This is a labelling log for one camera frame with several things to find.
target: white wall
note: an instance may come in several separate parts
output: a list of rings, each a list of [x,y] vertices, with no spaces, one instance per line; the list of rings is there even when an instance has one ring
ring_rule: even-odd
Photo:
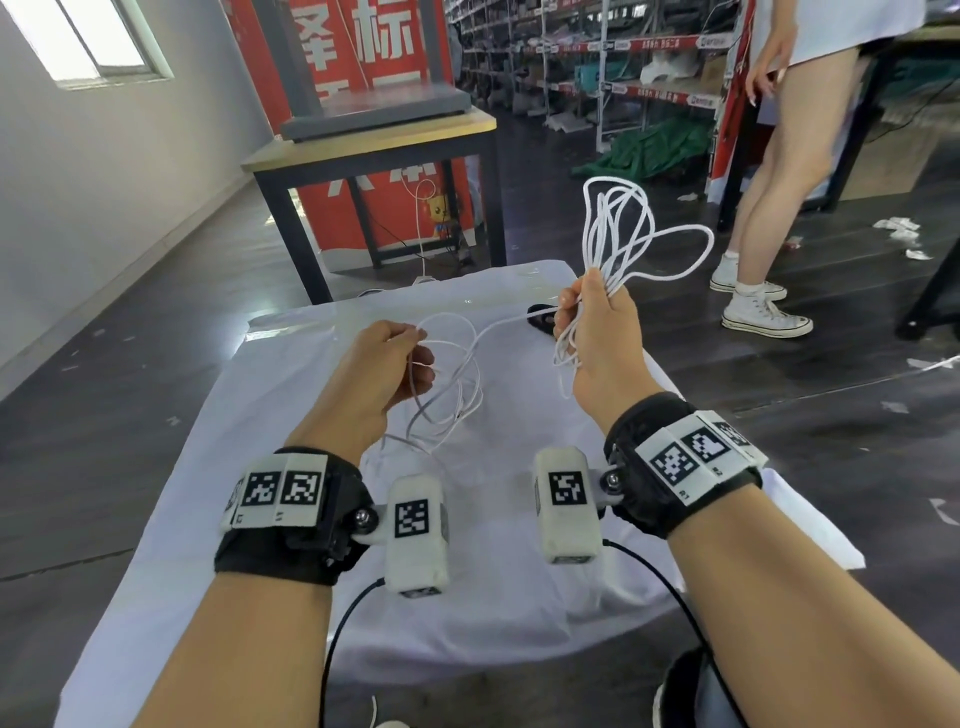
[[[63,90],[0,3],[0,399],[270,139],[219,0],[139,0],[174,78]]]

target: window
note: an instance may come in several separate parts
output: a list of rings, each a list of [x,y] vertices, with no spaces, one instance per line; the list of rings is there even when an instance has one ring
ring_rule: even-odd
[[[123,0],[0,2],[60,85],[156,73]]]

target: hand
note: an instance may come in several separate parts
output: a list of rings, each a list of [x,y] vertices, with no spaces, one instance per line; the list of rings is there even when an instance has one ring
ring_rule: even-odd
[[[573,396],[606,436],[620,415],[662,388],[643,358],[643,337],[633,299],[626,288],[608,299],[596,268],[561,291],[554,336],[559,338],[570,326],[577,313],[578,297],[583,298],[584,314],[574,335],[580,368],[573,378]]]
[[[387,431],[387,411],[433,386],[433,352],[420,345],[425,338],[411,324],[378,321],[364,328],[284,445],[325,449],[359,465]]]
[[[774,18],[773,29],[763,45],[756,63],[747,73],[746,91],[750,103],[756,106],[756,91],[768,99],[774,97],[777,85],[783,80],[790,59],[793,57],[793,46],[797,42],[797,23],[792,17],[785,20]],[[777,71],[777,78],[771,81],[770,74]]]

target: green tarp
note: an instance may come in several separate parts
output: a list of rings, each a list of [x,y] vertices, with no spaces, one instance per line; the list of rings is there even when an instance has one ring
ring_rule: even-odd
[[[574,167],[574,177],[610,175],[632,182],[649,180],[685,159],[707,153],[712,126],[690,119],[668,119],[645,132],[619,134],[609,152],[595,162]]]

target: person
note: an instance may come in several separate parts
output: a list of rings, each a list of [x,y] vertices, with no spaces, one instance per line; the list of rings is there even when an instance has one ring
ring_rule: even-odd
[[[661,389],[644,364],[633,301],[622,288],[608,299],[597,270],[561,294],[556,332],[581,296],[573,393],[607,433]],[[424,335],[389,322],[362,331],[287,444],[359,463],[384,434],[387,410],[430,388]],[[411,357],[423,364],[413,384]],[[960,674],[759,488],[720,497],[667,543],[752,728],[960,725]],[[330,599],[327,586],[217,573],[135,728],[312,728]]]
[[[772,338],[813,330],[775,301],[766,277],[807,195],[832,169],[832,149],[867,64],[861,51],[924,24],[924,0],[756,0],[746,92],[776,97],[780,122],[740,200],[710,288],[732,293],[726,328]]]

